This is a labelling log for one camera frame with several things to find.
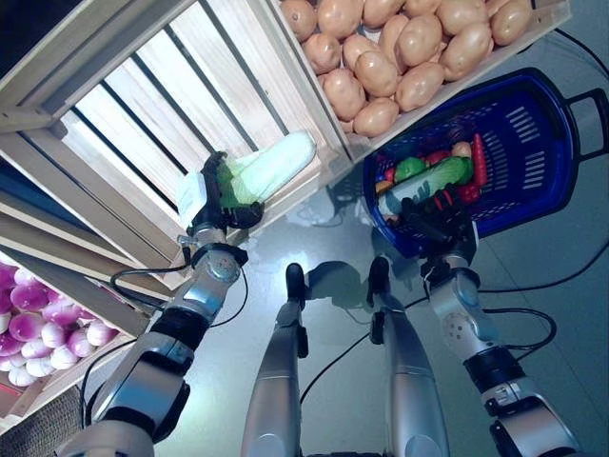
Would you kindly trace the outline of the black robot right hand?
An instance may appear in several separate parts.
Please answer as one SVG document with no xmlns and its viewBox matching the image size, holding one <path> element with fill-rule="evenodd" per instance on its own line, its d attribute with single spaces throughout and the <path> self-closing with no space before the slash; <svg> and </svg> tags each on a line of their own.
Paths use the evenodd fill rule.
<svg viewBox="0 0 609 457">
<path fill-rule="evenodd" d="M 472 263 L 477 230 L 455 185 L 437 190 L 420 203 L 405 197 L 401 207 L 403 222 L 422 236 L 421 258 L 456 255 Z"/>
</svg>

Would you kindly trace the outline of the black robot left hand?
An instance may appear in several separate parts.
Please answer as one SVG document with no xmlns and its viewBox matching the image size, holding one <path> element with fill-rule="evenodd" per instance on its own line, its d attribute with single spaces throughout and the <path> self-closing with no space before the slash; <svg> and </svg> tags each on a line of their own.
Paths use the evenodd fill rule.
<svg viewBox="0 0 609 457">
<path fill-rule="evenodd" d="M 221 172 L 226 169 L 225 152 L 214 151 L 205 161 L 199 175 L 204 181 L 206 202 L 199 209 L 187 228 L 188 235 L 194 235 L 202 229 L 219 229 L 223 234 L 228 229 L 251 229 L 262 221 L 265 205 L 255 201 L 251 204 L 224 205 L 221 200 L 226 194 L 234 196 L 234 192 L 222 191 Z"/>
</svg>

